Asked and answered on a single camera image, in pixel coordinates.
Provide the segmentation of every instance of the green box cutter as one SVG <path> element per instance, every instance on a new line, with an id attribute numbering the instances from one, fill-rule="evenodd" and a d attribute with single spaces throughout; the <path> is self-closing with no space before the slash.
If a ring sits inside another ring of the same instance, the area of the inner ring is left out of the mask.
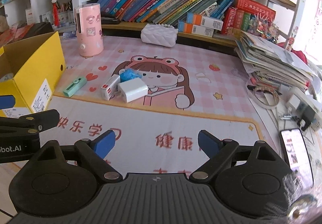
<path id="1" fill-rule="evenodd" d="M 74 80 L 65 90 L 63 90 L 63 94 L 70 98 L 73 96 L 80 88 L 82 88 L 87 82 L 85 77 L 79 77 Z"/>

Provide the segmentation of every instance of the cartoon eye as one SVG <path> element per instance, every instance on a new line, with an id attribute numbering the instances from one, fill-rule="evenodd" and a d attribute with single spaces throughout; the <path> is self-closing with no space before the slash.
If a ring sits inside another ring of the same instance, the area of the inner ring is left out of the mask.
<path id="1" fill-rule="evenodd" d="M 174 64 L 174 63 L 176 63 L 176 61 L 175 61 L 174 59 L 164 59 L 164 61 L 165 61 L 166 63 L 169 63 L 169 64 Z"/>
<path id="2" fill-rule="evenodd" d="M 131 61 L 143 61 L 144 59 L 145 59 L 144 56 L 137 55 L 137 56 L 133 56 Z"/>

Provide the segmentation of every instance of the pink checkered pattern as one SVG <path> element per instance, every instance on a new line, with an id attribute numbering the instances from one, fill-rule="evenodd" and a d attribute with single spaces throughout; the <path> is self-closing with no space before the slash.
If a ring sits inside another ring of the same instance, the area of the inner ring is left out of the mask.
<path id="1" fill-rule="evenodd" d="M 100 88 L 110 78 L 115 68 L 134 55 L 174 58 L 189 74 L 190 88 L 195 102 L 186 110 L 218 115 L 231 115 L 255 119 L 265 138 L 269 134 L 247 97 L 245 83 L 248 79 L 240 59 L 206 49 L 176 44 L 173 48 L 145 44 L 140 39 L 105 36 L 104 51 L 92 58 L 83 58 L 77 52 L 77 40 L 62 41 L 67 69 L 56 91 L 62 92 L 73 80 L 90 73 L 96 79 L 76 94 L 101 99 Z M 211 70 L 210 65 L 220 70 Z M 222 100 L 214 94 L 222 94 Z"/>

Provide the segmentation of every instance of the stack of papers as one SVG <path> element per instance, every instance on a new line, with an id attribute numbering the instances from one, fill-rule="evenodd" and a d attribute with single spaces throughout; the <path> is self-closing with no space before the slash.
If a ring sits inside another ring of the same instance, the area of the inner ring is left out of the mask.
<path id="1" fill-rule="evenodd" d="M 294 53 L 261 37 L 243 32 L 236 52 L 252 82 L 279 89 L 281 85 L 307 90 L 313 71 Z"/>

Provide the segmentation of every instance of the pink cylinder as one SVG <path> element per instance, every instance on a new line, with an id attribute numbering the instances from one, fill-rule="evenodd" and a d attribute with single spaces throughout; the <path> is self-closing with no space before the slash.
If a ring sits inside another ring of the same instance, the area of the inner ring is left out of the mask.
<path id="1" fill-rule="evenodd" d="M 78 52 L 91 57 L 103 51 L 103 33 L 99 3 L 90 3 L 74 9 Z"/>

